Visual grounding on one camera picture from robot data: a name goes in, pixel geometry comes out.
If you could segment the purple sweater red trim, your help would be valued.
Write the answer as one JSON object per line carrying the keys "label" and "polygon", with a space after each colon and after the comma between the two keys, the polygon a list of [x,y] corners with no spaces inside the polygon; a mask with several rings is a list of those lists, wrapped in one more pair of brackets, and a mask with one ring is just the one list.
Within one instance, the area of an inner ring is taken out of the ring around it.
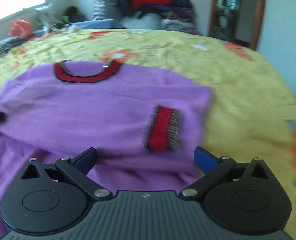
{"label": "purple sweater red trim", "polygon": [[[89,177],[113,192],[180,191],[198,178],[193,152],[211,101],[210,87],[166,69],[123,64],[107,79],[71,83],[52,63],[36,66],[0,89],[0,201],[29,158],[53,163],[91,147],[99,161]],[[157,106],[181,112],[175,152],[144,148]]]}

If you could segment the dark clothes at bedside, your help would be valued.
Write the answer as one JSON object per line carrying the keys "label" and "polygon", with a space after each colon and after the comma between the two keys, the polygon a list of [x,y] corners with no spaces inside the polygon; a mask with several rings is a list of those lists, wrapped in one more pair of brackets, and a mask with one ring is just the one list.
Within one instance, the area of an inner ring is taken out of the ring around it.
{"label": "dark clothes at bedside", "polygon": [[0,40],[0,57],[23,43],[25,40],[19,36],[10,36]]}

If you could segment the pile of folded clothes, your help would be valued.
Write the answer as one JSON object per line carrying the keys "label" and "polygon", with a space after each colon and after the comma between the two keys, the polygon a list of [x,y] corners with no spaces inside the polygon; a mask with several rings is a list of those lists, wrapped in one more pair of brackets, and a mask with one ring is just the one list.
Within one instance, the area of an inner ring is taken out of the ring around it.
{"label": "pile of folded clothes", "polygon": [[117,8],[124,17],[136,16],[140,19],[147,14],[158,16],[164,30],[199,34],[190,0],[117,0]]}

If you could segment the yellow carrot print quilt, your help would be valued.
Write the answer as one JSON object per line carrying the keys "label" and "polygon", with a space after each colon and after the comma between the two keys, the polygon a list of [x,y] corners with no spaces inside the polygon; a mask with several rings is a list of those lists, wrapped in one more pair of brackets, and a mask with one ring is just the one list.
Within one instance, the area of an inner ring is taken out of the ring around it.
{"label": "yellow carrot print quilt", "polygon": [[296,239],[296,100],[259,53],[176,31],[80,30],[35,38],[0,58],[0,88],[42,63],[121,61],[172,70],[214,90],[205,147],[237,161],[262,157],[286,190],[292,214],[286,232]]}

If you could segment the orange plastic bag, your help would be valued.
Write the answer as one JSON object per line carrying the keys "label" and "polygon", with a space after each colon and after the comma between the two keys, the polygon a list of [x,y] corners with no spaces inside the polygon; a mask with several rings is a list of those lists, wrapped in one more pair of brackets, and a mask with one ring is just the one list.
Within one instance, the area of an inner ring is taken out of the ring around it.
{"label": "orange plastic bag", "polygon": [[24,20],[15,20],[10,24],[9,36],[20,37],[28,40],[33,36],[33,29],[29,22]]}

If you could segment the green plastic item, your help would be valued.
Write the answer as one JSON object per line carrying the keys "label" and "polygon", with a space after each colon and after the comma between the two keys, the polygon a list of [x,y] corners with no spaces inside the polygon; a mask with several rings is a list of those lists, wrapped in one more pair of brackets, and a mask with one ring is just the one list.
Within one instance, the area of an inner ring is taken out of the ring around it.
{"label": "green plastic item", "polygon": [[52,3],[35,9],[37,24],[42,27],[61,29],[65,24],[86,21],[86,16],[77,7],[68,7],[61,15],[53,8]]}

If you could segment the blue striped bed sheet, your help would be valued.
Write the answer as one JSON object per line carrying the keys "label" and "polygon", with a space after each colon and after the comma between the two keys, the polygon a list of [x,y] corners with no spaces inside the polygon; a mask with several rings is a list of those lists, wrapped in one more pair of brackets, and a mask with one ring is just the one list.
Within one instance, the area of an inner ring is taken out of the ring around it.
{"label": "blue striped bed sheet", "polygon": [[56,24],[46,24],[43,25],[41,29],[33,31],[35,37],[41,37],[45,35],[45,31],[62,30],[66,27],[77,26],[80,30],[86,29],[125,29],[125,27],[116,20],[113,19],[105,19],[105,20],[91,20],[91,21],[82,21],[82,22],[74,22],[74,23],[56,23]]}

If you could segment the checkered grey bag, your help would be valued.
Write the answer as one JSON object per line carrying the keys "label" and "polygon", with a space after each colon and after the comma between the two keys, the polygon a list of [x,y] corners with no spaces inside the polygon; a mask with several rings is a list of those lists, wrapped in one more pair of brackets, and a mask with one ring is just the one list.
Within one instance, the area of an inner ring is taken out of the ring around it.
{"label": "checkered grey bag", "polygon": [[122,19],[118,9],[118,0],[94,0],[92,20],[116,20]]}

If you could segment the brown wooden door frame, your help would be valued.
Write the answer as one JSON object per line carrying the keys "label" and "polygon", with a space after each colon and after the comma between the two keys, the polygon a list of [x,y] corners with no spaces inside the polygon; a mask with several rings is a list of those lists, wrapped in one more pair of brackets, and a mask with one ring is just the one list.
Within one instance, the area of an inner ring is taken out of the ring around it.
{"label": "brown wooden door frame", "polygon": [[266,0],[211,0],[207,36],[257,50]]}

